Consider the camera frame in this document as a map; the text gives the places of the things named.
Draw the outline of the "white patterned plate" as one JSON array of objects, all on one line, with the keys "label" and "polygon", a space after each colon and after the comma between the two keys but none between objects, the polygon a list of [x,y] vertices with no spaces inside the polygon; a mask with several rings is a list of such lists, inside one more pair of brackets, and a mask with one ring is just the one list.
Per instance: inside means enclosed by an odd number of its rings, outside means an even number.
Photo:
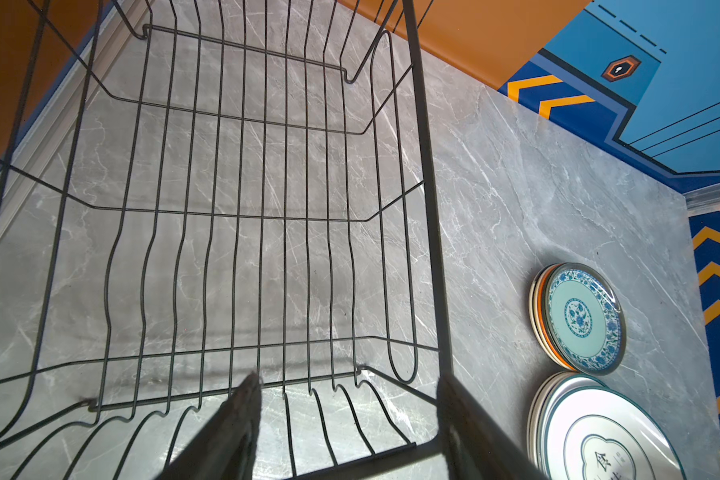
[{"label": "white patterned plate", "polygon": [[605,384],[595,377],[576,374],[573,372],[557,372],[546,380],[536,391],[529,408],[526,428],[526,451],[531,463],[543,474],[543,460],[539,453],[539,444],[542,440],[542,430],[545,425],[545,412],[547,407],[559,399],[563,394],[590,386]]},{"label": "white patterned plate", "polygon": [[563,394],[547,407],[539,453],[549,479],[684,479],[656,421],[604,386]]}]

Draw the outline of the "grey green plate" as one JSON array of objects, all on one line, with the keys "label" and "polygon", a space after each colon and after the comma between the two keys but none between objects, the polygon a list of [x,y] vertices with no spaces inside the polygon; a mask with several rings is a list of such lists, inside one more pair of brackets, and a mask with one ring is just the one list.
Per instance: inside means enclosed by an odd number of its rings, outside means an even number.
[{"label": "grey green plate", "polygon": [[542,290],[547,332],[575,371],[607,375],[620,365],[627,328],[621,304],[606,278],[581,264],[559,264]]}]

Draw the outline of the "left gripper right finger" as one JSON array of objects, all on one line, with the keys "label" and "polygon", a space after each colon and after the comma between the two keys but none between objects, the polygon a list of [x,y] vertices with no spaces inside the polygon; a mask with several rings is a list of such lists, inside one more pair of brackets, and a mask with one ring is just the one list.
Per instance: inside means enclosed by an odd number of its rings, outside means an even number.
[{"label": "left gripper right finger", "polygon": [[544,477],[454,375],[440,377],[436,401],[450,479]]}]

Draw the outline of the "black wire dish rack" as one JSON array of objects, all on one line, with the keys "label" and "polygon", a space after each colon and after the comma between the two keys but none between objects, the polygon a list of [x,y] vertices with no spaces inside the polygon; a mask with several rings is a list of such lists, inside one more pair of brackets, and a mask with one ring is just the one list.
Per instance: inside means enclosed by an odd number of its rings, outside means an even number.
[{"label": "black wire dish rack", "polygon": [[0,479],[441,473],[428,1],[0,1]]}]

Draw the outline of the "orange plate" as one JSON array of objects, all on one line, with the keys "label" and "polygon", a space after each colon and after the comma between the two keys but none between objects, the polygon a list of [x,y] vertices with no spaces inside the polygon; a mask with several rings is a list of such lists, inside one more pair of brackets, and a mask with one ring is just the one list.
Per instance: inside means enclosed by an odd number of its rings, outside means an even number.
[{"label": "orange plate", "polygon": [[554,355],[555,361],[557,365],[560,367],[569,370],[569,371],[575,371],[575,368],[570,365],[565,358],[560,354],[560,352],[557,350],[557,347],[552,342],[552,339],[550,335],[547,332],[547,327],[545,324],[544,319],[544,313],[542,309],[542,290],[546,284],[547,278],[552,273],[552,271],[559,267],[559,264],[551,264],[546,266],[545,272],[542,274],[541,279],[538,282],[537,288],[536,288],[536,294],[535,294],[535,310],[536,310],[536,316],[537,316],[537,324],[538,324],[538,330],[541,335],[543,335],[543,340],[545,341],[547,347],[549,348],[550,352]]}]

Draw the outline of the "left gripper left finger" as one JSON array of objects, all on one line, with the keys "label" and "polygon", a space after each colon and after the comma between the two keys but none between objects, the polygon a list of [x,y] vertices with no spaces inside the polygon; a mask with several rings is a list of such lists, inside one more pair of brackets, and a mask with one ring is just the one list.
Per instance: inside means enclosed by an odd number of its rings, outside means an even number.
[{"label": "left gripper left finger", "polygon": [[252,372],[158,477],[251,479],[261,408],[262,386]]}]

